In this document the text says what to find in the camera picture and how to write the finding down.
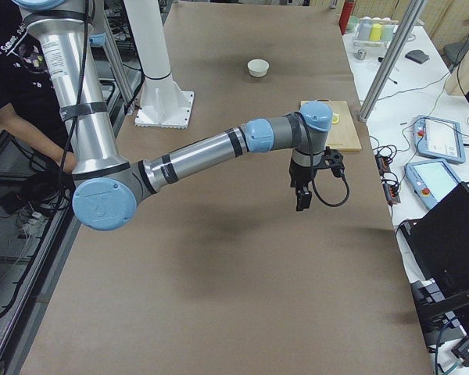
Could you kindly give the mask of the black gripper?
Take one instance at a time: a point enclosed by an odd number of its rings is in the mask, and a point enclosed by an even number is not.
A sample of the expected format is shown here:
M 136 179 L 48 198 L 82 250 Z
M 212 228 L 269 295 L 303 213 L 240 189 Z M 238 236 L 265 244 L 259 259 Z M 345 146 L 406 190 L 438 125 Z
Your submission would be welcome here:
M 309 191 L 309 183 L 318 171 L 317 166 L 301 166 L 293 159 L 289 165 L 290 187 L 295 189 L 296 211 L 302 212 L 310 207 L 312 193 Z

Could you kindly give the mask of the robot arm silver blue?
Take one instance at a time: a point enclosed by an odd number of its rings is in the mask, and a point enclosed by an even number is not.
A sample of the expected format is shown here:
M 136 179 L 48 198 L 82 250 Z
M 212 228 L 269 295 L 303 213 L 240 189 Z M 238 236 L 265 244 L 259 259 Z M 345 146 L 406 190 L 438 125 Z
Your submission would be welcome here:
M 248 152 L 292 150 L 289 173 L 297 209 L 309 208 L 308 185 L 322 168 L 332 109 L 310 101 L 296 112 L 254 119 L 154 160 L 130 163 L 118 151 L 102 96 L 90 38 L 102 38 L 106 15 L 100 1 L 21 1 L 27 32 L 43 51 L 59 114 L 77 159 L 71 199 L 75 216 L 95 230 L 130 222 L 138 205 L 194 173 Z

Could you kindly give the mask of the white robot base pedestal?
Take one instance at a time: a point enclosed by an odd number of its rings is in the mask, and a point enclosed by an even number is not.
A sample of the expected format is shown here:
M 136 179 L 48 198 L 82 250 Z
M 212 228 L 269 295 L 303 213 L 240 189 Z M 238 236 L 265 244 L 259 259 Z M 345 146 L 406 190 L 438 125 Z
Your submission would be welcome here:
M 185 129 L 195 93 L 183 91 L 175 82 L 157 1 L 137 1 L 136 46 L 145 76 L 136 124 L 142 127 Z

